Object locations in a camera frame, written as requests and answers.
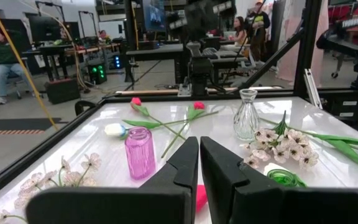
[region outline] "glass vase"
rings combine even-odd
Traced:
[[[234,131],[237,137],[244,141],[252,141],[256,130],[259,129],[259,116],[254,106],[258,91],[240,90],[242,104],[234,116]]]
[[[125,149],[129,174],[133,179],[143,179],[155,170],[153,137],[147,128],[131,128],[125,140]]]

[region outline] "illuminated table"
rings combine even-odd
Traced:
[[[183,136],[209,136],[224,147],[232,150],[237,155],[244,157],[246,152],[243,141],[236,138],[233,130],[233,117],[241,104],[241,100],[209,100],[204,101],[206,111],[219,111],[218,114],[197,119],[186,127]],[[159,101],[143,102],[153,116],[163,122],[186,119],[187,107],[193,101]],[[316,131],[322,134],[335,134],[358,138],[358,131],[348,127],[333,116],[312,106],[301,98],[261,98],[256,99],[255,107],[262,118],[272,121],[280,121],[284,111],[287,111],[287,124],[305,131]],[[126,161],[124,141],[106,136],[104,127],[111,123],[124,124],[121,119],[143,120],[142,115],[135,112],[129,103],[106,103],[96,108],[94,113],[83,113],[76,120],[68,124],[51,139],[46,140],[38,149],[46,153],[40,159],[34,161],[28,168],[22,171],[16,178],[6,184],[0,190],[0,208],[15,215],[23,215],[21,210],[14,209],[14,201],[20,191],[20,186],[34,173],[46,173],[60,168],[61,158],[70,163],[72,170],[82,170],[81,162],[84,155],[98,153],[103,162],[99,171],[93,176],[99,186],[102,187],[139,187],[148,178],[132,180]],[[178,131],[181,125],[172,126]],[[156,164],[161,168],[165,161],[183,143],[178,139],[164,159],[161,155],[174,134],[165,128],[152,130]],[[296,161],[289,160],[282,167],[296,173],[310,187],[358,187],[358,165],[338,153],[335,149],[324,145],[321,141],[312,140],[312,148],[319,154],[319,162],[311,170],[301,170]],[[265,172],[265,166],[269,162],[261,163],[260,172]],[[24,162],[19,161],[18,167],[24,167]],[[198,169],[198,183],[203,183],[201,167]],[[9,219],[10,224],[23,223],[19,219]],[[211,223],[208,206],[205,206],[196,215],[195,223]]]

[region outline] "chair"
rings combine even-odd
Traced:
[[[27,71],[30,72],[29,66],[28,66],[28,64],[27,64],[27,58],[24,57],[24,58],[22,58],[22,60],[23,60],[23,62],[24,62],[24,64],[25,64],[25,67],[26,67]],[[7,83],[12,83],[12,84],[15,86],[15,88],[16,88],[16,95],[17,95],[17,98],[18,98],[18,99],[21,99],[21,98],[22,98],[22,95],[20,94],[20,91],[19,91],[19,89],[18,89],[18,87],[17,87],[17,82],[19,82],[19,81],[21,81],[21,80],[22,80],[22,78],[21,78],[20,76],[16,75],[15,73],[10,73],[10,74],[8,75],[8,77],[7,77]]]

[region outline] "gray floor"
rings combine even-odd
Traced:
[[[152,68],[158,61],[139,62],[140,67],[135,68],[135,78],[139,78],[144,72]],[[356,78],[356,73],[353,72],[352,62],[345,62],[342,72],[337,79],[331,78],[331,73],[336,69],[336,60],[330,55],[324,56],[324,77],[322,79],[323,87],[348,87],[350,82]],[[38,76],[34,78],[34,83],[39,90],[43,89],[44,83],[47,81],[46,76]],[[82,95],[82,99],[97,102],[107,92],[116,90],[124,90],[130,83],[124,83],[124,75],[109,75],[108,81],[100,85],[101,90],[93,90],[87,95]],[[149,73],[143,76],[135,85],[135,90],[156,90],[157,85],[174,85],[174,70],[173,60],[161,61],[150,70]],[[289,83],[275,78],[273,72],[266,73],[256,85],[280,85],[283,87],[290,87]],[[30,95],[24,95],[23,99],[18,100],[14,94],[14,89],[11,90],[8,100],[9,103],[0,106],[0,119],[8,118],[44,118],[45,113],[37,103],[36,99]],[[48,99],[43,99],[48,111],[53,117],[61,118],[62,121],[71,121],[75,118],[74,104],[76,100],[52,105]],[[41,141],[53,134],[53,128],[48,129],[43,134],[36,135],[0,135],[0,171],[14,162],[23,154],[27,153],[33,147],[38,145]]]

